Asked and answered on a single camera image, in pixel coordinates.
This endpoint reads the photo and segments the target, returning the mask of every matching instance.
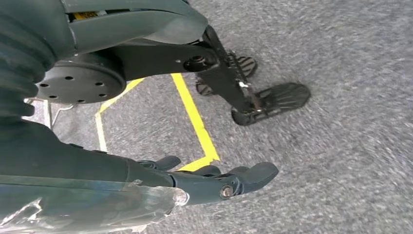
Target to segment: yellow line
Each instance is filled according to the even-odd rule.
[[[145,78],[142,79],[136,79],[131,81],[127,86],[126,89],[119,94],[118,96],[105,101],[101,106],[100,106],[100,110],[99,113],[102,113],[104,111],[106,111],[106,109],[108,109],[111,105],[113,105],[115,102],[117,102],[121,97],[123,97],[127,92],[129,92],[130,90],[132,90],[136,85],[138,85],[139,83],[141,83]]]
[[[176,88],[178,89],[179,95],[181,96],[182,102],[184,103],[185,109],[187,110],[189,119],[195,129],[195,133],[198,136],[199,142],[204,150],[205,156],[198,159],[181,170],[185,171],[195,171],[201,167],[210,165],[213,160],[220,160],[214,144],[209,137],[208,131],[205,129],[204,123],[202,122],[201,116],[199,115],[198,109],[192,99],[191,94],[185,84],[184,78],[181,74],[171,74],[173,81],[175,82]]]
[[[131,82],[126,86],[125,90],[119,94],[118,96],[105,101],[101,106],[99,111],[95,114],[94,119],[96,121],[96,128],[97,128],[97,137],[99,139],[99,146],[101,151],[108,151],[108,148],[106,146],[106,140],[105,140],[105,132],[103,131],[103,124],[102,124],[102,113],[106,111],[111,105],[113,105],[115,102],[117,102],[121,97],[123,97],[127,92],[132,90],[136,85],[141,83],[144,80],[142,79],[136,79]]]
[[[108,147],[106,147],[105,133],[103,131],[102,116],[100,115],[100,112],[96,113],[94,119],[96,121],[97,137],[99,139],[100,150],[107,152]]]

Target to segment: gray carpet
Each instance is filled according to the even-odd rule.
[[[299,81],[312,98],[301,110],[239,127],[228,104],[196,95],[194,75],[185,75],[222,159],[214,164],[229,170],[270,161],[280,174],[261,191],[179,209],[145,233],[413,233],[413,2],[192,5],[227,48],[255,56],[260,67],[251,82],[258,89]],[[56,132],[66,142],[88,139],[87,147],[97,148],[88,122],[95,107],[83,108],[63,117]],[[72,122],[75,117],[84,127]],[[110,153],[177,155],[184,162],[203,156],[170,76],[145,80],[103,120]]]

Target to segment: plastic wrap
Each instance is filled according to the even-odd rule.
[[[0,175],[0,233],[142,231],[188,201],[178,188]]]

